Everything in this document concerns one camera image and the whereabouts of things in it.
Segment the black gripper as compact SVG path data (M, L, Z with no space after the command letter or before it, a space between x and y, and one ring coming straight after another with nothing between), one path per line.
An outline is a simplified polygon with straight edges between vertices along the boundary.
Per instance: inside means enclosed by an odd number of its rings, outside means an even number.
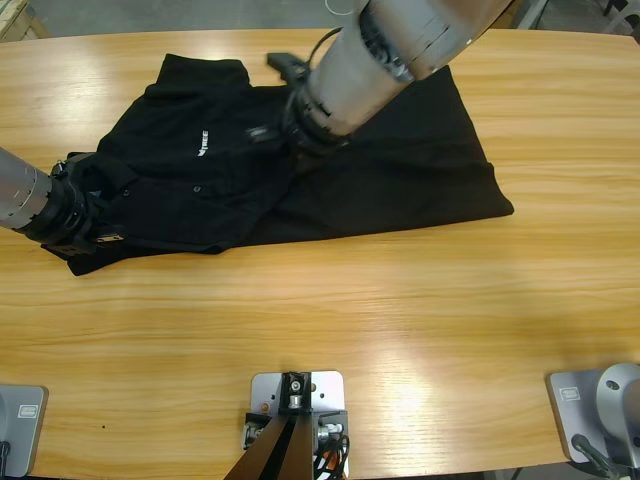
M97 170L96 153L70 156L44 179L44 205L29 215L24 236L61 259L92 255L125 239L123 226L101 219L108 206L102 195L121 187Z
M315 114L325 111L310 96L306 85L299 82L285 104L281 130L291 148L311 158L324 158L347 146L350 135L337 135L317 122ZM272 125L259 125L245 131L253 144L280 142L281 132Z

